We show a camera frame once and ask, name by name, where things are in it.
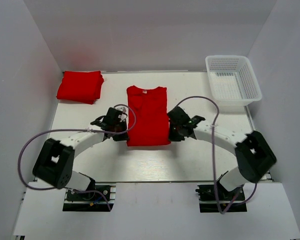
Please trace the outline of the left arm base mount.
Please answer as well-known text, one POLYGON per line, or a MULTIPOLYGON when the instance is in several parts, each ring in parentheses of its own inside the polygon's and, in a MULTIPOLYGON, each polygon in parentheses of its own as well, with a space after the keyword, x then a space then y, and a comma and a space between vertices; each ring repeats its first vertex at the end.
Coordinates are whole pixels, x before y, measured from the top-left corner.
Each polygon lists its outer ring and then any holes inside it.
POLYGON ((63 212, 110 212, 115 203, 116 186, 114 184, 96 184, 96 191, 101 192, 104 198, 97 192, 76 193, 67 189, 63 202, 63 212))

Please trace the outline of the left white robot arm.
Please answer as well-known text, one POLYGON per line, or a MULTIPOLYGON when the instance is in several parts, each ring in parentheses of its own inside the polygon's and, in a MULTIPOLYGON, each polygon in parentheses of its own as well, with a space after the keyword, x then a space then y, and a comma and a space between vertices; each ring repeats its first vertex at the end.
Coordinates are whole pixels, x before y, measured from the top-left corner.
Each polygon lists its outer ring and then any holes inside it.
POLYGON ((32 173, 37 178, 57 189, 91 191, 95 180, 73 171, 75 158, 107 139, 127 141, 129 139, 124 108, 110 107, 105 116, 92 121, 86 131, 80 131, 64 139, 47 139, 39 153, 32 173))

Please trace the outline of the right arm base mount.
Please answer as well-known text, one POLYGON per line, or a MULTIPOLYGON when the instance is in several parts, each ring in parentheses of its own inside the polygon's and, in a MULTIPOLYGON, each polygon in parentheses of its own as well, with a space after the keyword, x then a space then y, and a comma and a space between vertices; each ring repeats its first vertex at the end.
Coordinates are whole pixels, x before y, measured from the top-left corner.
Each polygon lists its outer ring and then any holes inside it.
MULTIPOLYGON (((198 195, 200 213, 219 213, 213 184, 200 184, 197 186, 195 192, 198 195)), ((234 199, 235 196, 237 197, 235 198, 227 212, 247 212, 246 204, 241 204, 241 202, 246 199, 245 193, 242 188, 236 188, 235 190, 230 192, 223 192, 218 189, 220 209, 224 211, 227 205, 234 199)))

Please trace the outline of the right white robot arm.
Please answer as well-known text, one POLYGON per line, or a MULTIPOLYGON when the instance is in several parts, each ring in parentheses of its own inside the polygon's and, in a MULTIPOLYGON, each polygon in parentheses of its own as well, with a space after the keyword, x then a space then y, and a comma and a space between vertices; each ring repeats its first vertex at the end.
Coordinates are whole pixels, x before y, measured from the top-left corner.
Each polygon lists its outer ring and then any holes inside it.
POLYGON ((214 143, 236 157, 237 167, 227 171, 216 181, 219 190, 231 192, 246 183, 256 184, 277 162, 267 141, 256 130, 238 133, 224 127, 214 127, 204 117, 189 117, 179 106, 169 111, 167 116, 171 142, 192 138, 214 143))

